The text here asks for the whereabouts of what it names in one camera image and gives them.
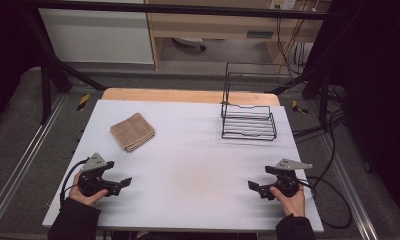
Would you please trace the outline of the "black metal crossbar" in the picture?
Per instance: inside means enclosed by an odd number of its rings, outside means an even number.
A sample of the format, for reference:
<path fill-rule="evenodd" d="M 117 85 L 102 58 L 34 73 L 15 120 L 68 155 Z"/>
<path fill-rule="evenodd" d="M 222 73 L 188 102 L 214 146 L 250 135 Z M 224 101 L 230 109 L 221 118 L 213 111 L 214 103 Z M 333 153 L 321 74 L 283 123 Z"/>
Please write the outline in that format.
<path fill-rule="evenodd" d="M 280 19 L 330 20 L 344 15 L 343 12 L 318 12 L 294 10 L 262 10 L 234 7 L 212 7 L 166 4 L 136 4 L 113 2 L 65 1 L 65 0 L 26 0 L 28 4 L 44 9 L 191 14 L 214 16 L 237 16 Z"/>

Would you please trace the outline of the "person's left hand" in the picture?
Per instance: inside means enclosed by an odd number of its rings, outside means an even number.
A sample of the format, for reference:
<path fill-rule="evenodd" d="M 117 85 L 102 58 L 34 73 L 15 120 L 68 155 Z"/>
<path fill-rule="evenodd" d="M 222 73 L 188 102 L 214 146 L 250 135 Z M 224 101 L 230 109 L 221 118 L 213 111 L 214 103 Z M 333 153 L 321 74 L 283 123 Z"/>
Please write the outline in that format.
<path fill-rule="evenodd" d="M 77 202 L 82 203 L 82 204 L 85 204 L 88 206 L 94 206 L 99 200 L 101 200 L 103 197 L 106 196 L 108 191 L 106 189 L 102 189 L 92 196 L 83 195 L 81 193 L 81 191 L 79 189 L 79 185 L 78 185 L 80 175 L 81 175 L 81 173 L 78 172 L 74 176 L 73 185 L 69 191 L 69 197 Z"/>

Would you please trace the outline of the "aluminium rail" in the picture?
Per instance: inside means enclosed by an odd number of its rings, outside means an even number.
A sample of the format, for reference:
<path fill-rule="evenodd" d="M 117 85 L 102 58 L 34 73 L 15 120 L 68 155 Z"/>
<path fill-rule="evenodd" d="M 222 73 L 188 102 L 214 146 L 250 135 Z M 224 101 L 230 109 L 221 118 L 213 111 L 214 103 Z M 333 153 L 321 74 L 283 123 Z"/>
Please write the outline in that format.
<path fill-rule="evenodd" d="M 362 203 L 353 181 L 350 179 L 340 157 L 335 149 L 335 141 L 329 135 L 321 137 L 322 143 L 329 156 L 331 168 L 341 187 L 347 203 L 349 204 L 355 224 L 363 240 L 379 240 L 378 234 L 374 228 L 370 217 L 368 216 L 364 204 Z"/>
<path fill-rule="evenodd" d="M 51 107 L 51 115 L 47 118 L 45 123 L 41 124 L 38 127 L 34 137 L 31 139 L 23 155 L 19 158 L 17 165 L 14 167 L 13 172 L 3 186 L 0 192 L 0 220 L 7 207 L 9 206 L 23 178 L 25 177 L 28 169 L 30 168 L 57 116 L 59 115 L 63 106 L 63 102 L 66 98 L 66 94 L 58 95 L 53 103 L 53 106 Z"/>

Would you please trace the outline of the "white foam mat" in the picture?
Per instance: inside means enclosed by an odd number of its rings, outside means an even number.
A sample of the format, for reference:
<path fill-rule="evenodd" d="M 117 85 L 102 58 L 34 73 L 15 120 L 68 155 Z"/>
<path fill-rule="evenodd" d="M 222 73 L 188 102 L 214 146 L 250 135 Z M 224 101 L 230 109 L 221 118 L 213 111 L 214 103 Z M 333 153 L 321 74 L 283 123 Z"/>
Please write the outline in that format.
<path fill-rule="evenodd" d="M 97 204 L 106 229 L 153 231 L 269 232 L 284 212 L 276 200 L 262 199 L 248 182 L 274 182 L 265 172 L 281 159 L 297 160 L 286 111 L 272 107 L 273 141 L 223 139 L 220 105 L 100 100 L 63 177 L 70 183 L 78 162 L 99 153 L 114 161 L 109 181 L 132 178 L 118 196 Z M 125 151 L 110 127 L 140 113 L 155 135 Z"/>

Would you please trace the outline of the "yellow black tape strip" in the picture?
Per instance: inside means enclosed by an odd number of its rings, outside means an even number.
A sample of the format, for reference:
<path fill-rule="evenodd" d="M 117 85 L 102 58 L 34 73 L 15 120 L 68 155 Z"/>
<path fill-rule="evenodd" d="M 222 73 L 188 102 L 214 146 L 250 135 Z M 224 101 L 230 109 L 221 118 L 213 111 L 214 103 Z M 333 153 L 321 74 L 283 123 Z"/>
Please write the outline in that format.
<path fill-rule="evenodd" d="M 293 112 L 299 112 L 302 114 L 309 114 L 309 111 L 305 108 L 300 108 L 296 100 L 292 100 L 292 110 Z"/>
<path fill-rule="evenodd" d="M 79 102 L 79 104 L 78 104 L 78 106 L 77 106 L 77 111 L 83 111 L 83 109 L 85 108 L 85 106 L 86 106 L 86 104 L 87 104 L 89 98 L 90 98 L 90 94 L 85 94 L 85 95 L 81 98 L 81 100 L 80 100 L 80 102 Z"/>

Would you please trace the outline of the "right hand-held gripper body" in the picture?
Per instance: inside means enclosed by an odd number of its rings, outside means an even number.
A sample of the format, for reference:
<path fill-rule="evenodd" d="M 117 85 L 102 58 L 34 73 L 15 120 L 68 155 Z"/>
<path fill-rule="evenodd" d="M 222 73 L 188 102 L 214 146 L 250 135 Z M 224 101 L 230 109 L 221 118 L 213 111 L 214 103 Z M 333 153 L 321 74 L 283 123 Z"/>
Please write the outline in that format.
<path fill-rule="evenodd" d="M 275 199 L 275 196 L 270 191 L 271 187 L 276 187 L 287 197 L 294 196 L 299 189 L 296 170 L 312 169 L 313 165 L 283 158 L 271 167 L 277 169 L 277 174 L 274 175 L 277 180 L 273 184 L 259 186 L 258 193 L 262 199 Z"/>

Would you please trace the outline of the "black curtain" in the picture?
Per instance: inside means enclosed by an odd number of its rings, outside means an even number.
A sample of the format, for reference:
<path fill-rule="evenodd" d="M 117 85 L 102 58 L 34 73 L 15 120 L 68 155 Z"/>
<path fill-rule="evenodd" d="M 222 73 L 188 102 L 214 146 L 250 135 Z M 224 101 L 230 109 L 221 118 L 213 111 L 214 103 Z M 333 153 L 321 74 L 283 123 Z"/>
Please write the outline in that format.
<path fill-rule="evenodd" d="M 400 0 L 332 0 L 307 68 L 347 92 L 353 135 L 400 209 Z"/>
<path fill-rule="evenodd" d="M 14 94 L 20 76 L 38 60 L 18 0 L 0 0 L 0 113 Z"/>

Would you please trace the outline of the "person's right hand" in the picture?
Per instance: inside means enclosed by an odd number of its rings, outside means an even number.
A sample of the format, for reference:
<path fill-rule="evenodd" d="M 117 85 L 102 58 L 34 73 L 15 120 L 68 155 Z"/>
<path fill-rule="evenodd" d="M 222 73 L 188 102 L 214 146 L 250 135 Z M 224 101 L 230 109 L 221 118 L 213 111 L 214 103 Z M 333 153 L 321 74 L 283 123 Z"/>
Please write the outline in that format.
<path fill-rule="evenodd" d="M 292 197 L 285 196 L 276 187 L 270 188 L 271 193 L 282 204 L 286 216 L 305 217 L 305 195 L 303 186 L 300 185 L 296 194 Z"/>

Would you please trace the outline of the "office chair base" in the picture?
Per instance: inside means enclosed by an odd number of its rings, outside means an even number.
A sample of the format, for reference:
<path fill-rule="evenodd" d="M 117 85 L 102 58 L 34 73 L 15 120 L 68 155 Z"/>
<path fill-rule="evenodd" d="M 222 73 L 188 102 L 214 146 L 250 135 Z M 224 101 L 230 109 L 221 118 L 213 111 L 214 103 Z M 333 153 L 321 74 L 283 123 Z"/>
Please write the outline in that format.
<path fill-rule="evenodd" d="M 206 50 L 204 41 L 201 38 L 178 38 L 178 37 L 175 37 L 174 41 L 176 41 L 180 44 L 183 44 L 183 45 L 198 47 L 201 51 Z"/>

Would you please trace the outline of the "light wooden desk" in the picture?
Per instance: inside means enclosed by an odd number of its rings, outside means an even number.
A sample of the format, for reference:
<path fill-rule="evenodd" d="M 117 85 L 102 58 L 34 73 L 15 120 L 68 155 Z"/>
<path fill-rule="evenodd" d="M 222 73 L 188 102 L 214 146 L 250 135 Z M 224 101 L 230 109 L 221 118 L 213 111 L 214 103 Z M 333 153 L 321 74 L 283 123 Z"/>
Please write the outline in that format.
<path fill-rule="evenodd" d="M 271 0 L 144 0 L 146 4 L 195 5 L 270 9 Z M 325 0 L 296 0 L 292 10 L 313 11 L 317 4 L 326 10 Z M 296 43 L 313 43 L 321 29 L 321 20 L 265 19 L 258 17 L 161 14 L 147 15 L 154 64 L 160 66 L 163 40 L 166 38 L 257 40 L 267 48 L 276 71 L 288 64 Z"/>

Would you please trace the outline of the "black wire rack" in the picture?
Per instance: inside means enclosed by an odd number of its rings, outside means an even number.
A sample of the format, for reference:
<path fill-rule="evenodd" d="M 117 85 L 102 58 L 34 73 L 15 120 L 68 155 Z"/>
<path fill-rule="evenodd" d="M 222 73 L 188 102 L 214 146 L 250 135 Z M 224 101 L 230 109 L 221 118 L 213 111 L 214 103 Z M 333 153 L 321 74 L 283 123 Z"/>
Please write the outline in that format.
<path fill-rule="evenodd" d="M 223 139 L 277 138 L 269 93 L 277 74 L 272 70 L 271 64 L 226 64 L 220 112 Z"/>

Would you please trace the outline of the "brown towel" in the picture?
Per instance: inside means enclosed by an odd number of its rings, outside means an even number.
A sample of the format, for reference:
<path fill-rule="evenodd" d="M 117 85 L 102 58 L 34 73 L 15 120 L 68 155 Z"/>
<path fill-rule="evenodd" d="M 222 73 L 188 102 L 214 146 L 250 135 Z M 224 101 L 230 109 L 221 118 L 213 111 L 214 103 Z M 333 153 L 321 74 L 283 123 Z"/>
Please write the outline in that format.
<path fill-rule="evenodd" d="M 140 113 L 110 127 L 118 143 L 127 152 L 132 152 L 155 135 L 155 129 Z"/>

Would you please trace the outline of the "white wall socket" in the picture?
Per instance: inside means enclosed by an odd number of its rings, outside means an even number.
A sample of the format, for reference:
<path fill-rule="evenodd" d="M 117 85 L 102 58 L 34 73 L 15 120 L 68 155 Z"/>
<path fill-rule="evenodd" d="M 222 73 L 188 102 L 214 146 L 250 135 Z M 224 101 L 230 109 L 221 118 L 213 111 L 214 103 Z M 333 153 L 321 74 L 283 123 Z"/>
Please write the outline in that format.
<path fill-rule="evenodd" d="M 276 10 L 292 10 L 296 0 L 271 0 L 269 8 Z"/>

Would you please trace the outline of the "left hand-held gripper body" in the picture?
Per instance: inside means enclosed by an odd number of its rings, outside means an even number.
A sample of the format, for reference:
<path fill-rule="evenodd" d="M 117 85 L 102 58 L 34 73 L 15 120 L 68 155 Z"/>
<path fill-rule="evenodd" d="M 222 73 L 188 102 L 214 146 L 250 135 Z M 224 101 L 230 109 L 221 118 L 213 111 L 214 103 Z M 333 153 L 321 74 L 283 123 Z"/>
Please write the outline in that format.
<path fill-rule="evenodd" d="M 107 181 L 103 178 L 106 163 L 99 153 L 94 153 L 81 168 L 79 177 L 79 189 L 85 196 L 92 196 L 102 189 L 106 189 L 109 196 L 118 196 L 121 185 L 118 182 Z"/>

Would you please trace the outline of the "white cabinet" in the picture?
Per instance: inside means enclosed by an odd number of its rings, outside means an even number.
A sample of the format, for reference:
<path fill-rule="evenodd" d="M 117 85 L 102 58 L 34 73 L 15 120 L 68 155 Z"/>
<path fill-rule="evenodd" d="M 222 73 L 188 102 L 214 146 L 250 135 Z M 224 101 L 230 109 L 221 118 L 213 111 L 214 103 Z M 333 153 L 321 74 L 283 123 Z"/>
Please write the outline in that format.
<path fill-rule="evenodd" d="M 154 63 L 145 13 L 40 9 L 40 14 L 62 61 Z"/>

